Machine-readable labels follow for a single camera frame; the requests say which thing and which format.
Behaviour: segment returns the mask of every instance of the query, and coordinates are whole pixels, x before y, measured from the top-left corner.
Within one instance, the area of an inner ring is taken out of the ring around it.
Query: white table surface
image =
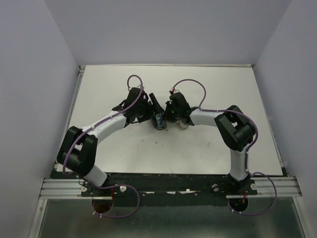
[[[94,65],[86,66],[70,126],[83,127],[106,116],[127,95],[126,80],[139,75],[147,94],[154,93],[165,109],[171,87],[181,79],[203,83],[207,97],[203,108],[225,109],[237,105],[259,128],[259,139],[249,154],[250,172],[282,175],[277,152],[262,105],[253,70],[250,67],[194,67]],[[139,85],[137,78],[131,86]],[[191,107],[198,106],[203,90],[194,82],[176,87]],[[97,148],[96,165],[105,172],[227,174],[230,152],[217,128],[190,126],[180,130],[169,123],[156,130],[150,121],[131,124],[115,132]]]

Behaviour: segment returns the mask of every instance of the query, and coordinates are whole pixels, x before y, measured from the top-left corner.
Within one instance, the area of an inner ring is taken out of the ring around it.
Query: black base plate
[[[135,187],[140,195],[140,206],[226,206],[227,195],[256,195],[251,189],[252,179],[244,181],[241,188],[232,187],[232,178],[228,175],[176,175],[176,174],[108,174],[103,186],[128,184]],[[113,191],[100,190],[87,185],[83,197],[111,196],[116,207],[135,206],[135,192],[127,188],[121,192],[119,187]]]

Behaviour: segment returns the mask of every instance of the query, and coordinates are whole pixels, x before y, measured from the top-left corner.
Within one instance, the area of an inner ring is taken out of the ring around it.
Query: cable
[[[99,121],[99,122],[96,123],[94,126],[92,126],[91,128],[87,129],[86,131],[84,131],[83,133],[81,133],[81,134],[77,137],[77,139],[76,139],[76,140],[74,141],[74,143],[71,145],[71,147],[69,148],[69,151],[68,151],[67,154],[66,154],[66,157],[65,157],[65,160],[64,160],[64,163],[63,163],[63,170],[62,170],[63,174],[66,174],[65,169],[66,169],[66,165],[67,165],[67,162],[68,162],[68,159],[69,159],[69,156],[70,156],[71,152],[72,152],[73,149],[75,148],[77,142],[78,142],[85,134],[87,134],[88,132],[92,131],[95,127],[101,125],[101,124],[104,123],[105,121],[107,121],[107,120],[109,120],[109,119],[111,119],[111,118],[114,118],[114,117],[116,117],[116,116],[119,115],[119,114],[122,114],[122,113],[126,112],[126,111],[129,110],[131,107],[133,107],[134,104],[136,104],[136,102],[139,100],[139,98],[141,97],[142,92],[143,92],[143,82],[142,82],[142,79],[140,78],[140,76],[138,76],[138,75],[136,75],[136,74],[132,74],[130,77],[128,77],[128,80],[127,80],[128,87],[129,87],[129,81],[130,81],[130,79],[131,79],[132,77],[137,77],[137,78],[140,80],[140,83],[141,83],[141,90],[140,90],[139,95],[137,96],[137,98],[136,98],[136,99],[133,101],[133,103],[132,103],[131,105],[129,105],[127,108],[125,108],[125,109],[123,109],[122,111],[120,111],[120,112],[114,114],[112,117],[107,117],[107,118],[105,118],[105,119]]]
[[[201,82],[197,81],[197,80],[190,79],[190,78],[180,80],[180,81],[178,81],[178,82],[173,86],[172,92],[174,92],[175,87],[176,87],[179,83],[184,82],[184,81],[193,81],[193,82],[196,82],[196,83],[198,83],[198,84],[203,88],[203,90],[204,90],[204,96],[203,96],[203,99],[201,100],[201,102],[199,103],[199,106],[198,106],[198,108],[199,108],[200,111],[202,111],[202,112],[211,112],[211,113],[224,113],[224,112],[235,113],[235,114],[239,114],[239,115],[244,116],[245,118],[247,118],[247,119],[252,123],[252,125],[253,125],[254,128],[255,128],[256,137],[255,137],[255,139],[252,141],[252,143],[250,143],[250,145],[246,148],[246,156],[248,157],[248,151],[249,151],[250,148],[256,143],[256,141],[258,140],[258,137],[259,137],[259,130],[258,130],[258,127],[256,126],[255,122],[254,122],[250,117],[248,117],[247,115],[245,115],[245,114],[243,114],[243,113],[240,113],[240,112],[233,111],[233,110],[228,110],[228,109],[221,109],[221,110],[202,109],[202,104],[203,104],[203,102],[204,102],[204,100],[205,100],[205,98],[206,98],[207,92],[206,92],[206,88],[204,87],[204,85],[203,85]],[[273,182],[267,175],[265,175],[265,174],[263,174],[263,173],[261,173],[261,172],[254,172],[253,174],[251,174],[251,177],[253,177],[255,174],[260,174],[260,175],[266,177],[266,178],[272,183],[273,188],[274,188],[274,193],[275,193],[275,199],[274,199],[272,205],[271,205],[268,209],[266,209],[265,211],[262,211],[262,212],[259,212],[259,213],[254,213],[254,214],[252,214],[252,213],[241,213],[241,212],[235,211],[235,210],[230,206],[229,200],[228,200],[228,207],[230,208],[230,210],[231,210],[232,212],[234,212],[234,213],[236,213],[236,214],[239,214],[239,215],[243,215],[243,216],[258,216],[258,215],[262,215],[262,214],[264,214],[264,213],[266,213],[266,212],[269,212],[269,211],[272,210],[273,207],[275,206],[276,201],[277,201],[277,191],[276,191],[276,187],[275,187],[274,182]]]
[[[267,175],[265,175],[265,174],[263,174],[261,172],[254,172],[253,174],[251,174],[251,177],[253,177],[255,174],[259,174],[259,175],[262,175],[262,176],[266,177],[272,183],[272,186],[274,188],[274,194],[275,194],[274,201],[273,201],[272,205],[269,208],[267,208],[266,210],[262,211],[262,212],[258,212],[258,213],[242,213],[242,212],[238,212],[238,211],[234,210],[230,206],[229,199],[228,199],[227,204],[228,204],[228,207],[231,210],[231,212],[233,212],[235,214],[242,215],[242,216],[252,216],[253,217],[253,216],[263,215],[264,213],[267,213],[267,212],[271,211],[274,208],[274,206],[276,205],[276,202],[277,202],[277,191],[276,191],[276,186],[275,186],[273,180],[271,180],[269,178],[269,176],[267,176]]]
[[[184,82],[184,81],[193,81],[195,83],[198,83],[204,90],[204,96],[203,96],[203,99],[201,100],[201,102],[199,103],[199,106],[198,106],[198,109],[202,112],[210,112],[210,113],[235,113],[235,114],[239,114],[241,116],[244,116],[246,119],[248,119],[252,125],[254,126],[254,129],[255,129],[255,134],[256,134],[256,137],[255,139],[251,142],[251,144],[246,148],[246,153],[248,153],[248,151],[251,149],[251,147],[256,143],[256,141],[258,140],[258,137],[259,137],[259,130],[258,130],[258,127],[257,125],[255,124],[255,122],[250,118],[248,117],[247,115],[243,114],[243,113],[240,113],[240,112],[237,112],[237,111],[233,111],[233,110],[229,110],[229,109],[221,109],[221,110],[215,110],[215,109],[202,109],[202,104],[206,98],[206,94],[207,94],[207,91],[206,91],[206,88],[204,87],[204,85],[197,81],[197,80],[194,80],[194,79],[190,79],[190,78],[187,78],[187,79],[182,79],[180,81],[178,81],[174,86],[173,86],[173,90],[175,90],[175,87],[181,83],[181,82]]]
[[[78,138],[77,138],[77,139],[74,141],[74,143],[71,145],[71,147],[70,147],[70,149],[69,149],[69,151],[67,152],[67,155],[66,155],[66,157],[65,157],[65,160],[64,160],[64,163],[63,163],[63,170],[62,170],[62,171],[63,171],[63,174],[66,173],[66,172],[65,172],[65,168],[66,168],[67,161],[68,161],[68,159],[69,159],[69,156],[70,156],[71,152],[72,152],[73,149],[75,148],[75,145],[77,144],[77,142],[78,142],[85,134],[87,134],[88,132],[92,131],[95,127],[101,125],[101,124],[104,123],[105,121],[107,121],[107,120],[109,120],[109,119],[111,119],[111,118],[113,118],[113,117],[116,117],[116,116],[119,115],[119,114],[122,114],[122,113],[126,112],[126,111],[129,110],[131,107],[133,107],[133,106],[136,104],[136,102],[139,100],[139,98],[141,97],[142,92],[143,92],[143,82],[142,82],[142,79],[140,78],[140,76],[138,76],[138,75],[136,75],[136,74],[132,74],[132,75],[130,75],[130,77],[128,77],[128,80],[127,80],[127,85],[128,85],[128,87],[129,87],[129,81],[130,81],[130,79],[131,79],[132,77],[137,77],[137,78],[140,80],[140,83],[141,83],[141,90],[140,90],[139,95],[137,96],[137,98],[136,98],[136,99],[133,101],[133,103],[132,103],[131,105],[129,105],[127,108],[125,108],[125,109],[123,109],[122,111],[120,111],[120,112],[114,114],[112,117],[107,117],[107,118],[105,118],[105,119],[99,121],[99,122],[96,123],[93,127],[87,129],[86,131],[84,131],[83,133],[81,133],[81,134],[78,136]],[[111,189],[111,188],[120,187],[120,186],[126,186],[126,187],[129,187],[129,188],[133,189],[133,190],[135,191],[135,193],[137,194],[137,197],[138,197],[138,202],[137,202],[137,205],[136,205],[135,209],[134,209],[132,212],[128,213],[127,215],[123,215],[123,216],[109,216],[109,215],[97,213],[97,212],[95,211],[96,214],[98,214],[98,215],[100,215],[100,216],[103,216],[103,217],[108,217],[108,218],[126,218],[126,217],[129,217],[129,216],[133,215],[133,214],[138,210],[139,205],[140,205],[140,195],[139,195],[139,193],[138,193],[138,191],[137,191],[137,189],[136,189],[135,187],[130,186],[130,185],[127,185],[127,184],[113,185],[113,186],[108,186],[108,187],[99,187],[99,186],[94,185],[93,183],[90,183],[90,184],[91,184],[92,186],[94,186],[94,187],[96,187],[96,188],[98,188],[98,189],[102,189],[102,190],[104,190],[104,189]]]
[[[97,214],[101,217],[107,217],[107,218],[115,218],[115,219],[121,219],[121,218],[127,218],[131,215],[133,215],[139,208],[140,206],[140,195],[139,195],[139,192],[137,191],[137,189],[131,185],[127,185],[127,184],[119,184],[119,185],[113,185],[113,186],[108,186],[108,187],[99,187],[99,186],[96,186],[92,183],[90,183],[92,186],[98,188],[98,189],[111,189],[111,188],[115,188],[115,187],[120,187],[120,186],[125,186],[125,187],[129,187],[131,189],[133,189],[135,191],[135,193],[137,194],[137,197],[138,197],[138,202],[137,202],[137,205],[135,206],[134,210],[126,215],[123,215],[123,216],[110,216],[110,215],[106,215],[104,213],[98,213],[95,211],[95,208],[94,208],[94,205],[93,205],[93,210],[94,210],[94,213],[93,214]]]

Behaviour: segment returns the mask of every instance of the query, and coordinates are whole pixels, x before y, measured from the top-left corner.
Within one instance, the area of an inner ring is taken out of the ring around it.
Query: white wall
[[[293,0],[255,74],[283,161],[317,234],[317,1]]]
[[[291,0],[46,0],[79,64],[255,63]]]
[[[0,7],[0,237],[27,237],[77,78],[43,0]]]

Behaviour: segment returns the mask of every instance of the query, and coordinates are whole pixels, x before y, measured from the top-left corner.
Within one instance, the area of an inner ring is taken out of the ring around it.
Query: glass panel
[[[249,199],[248,212],[271,204],[270,198]],[[50,200],[41,238],[303,238],[292,198],[257,217],[232,214],[227,207],[141,207],[126,219],[92,215],[89,200]]]

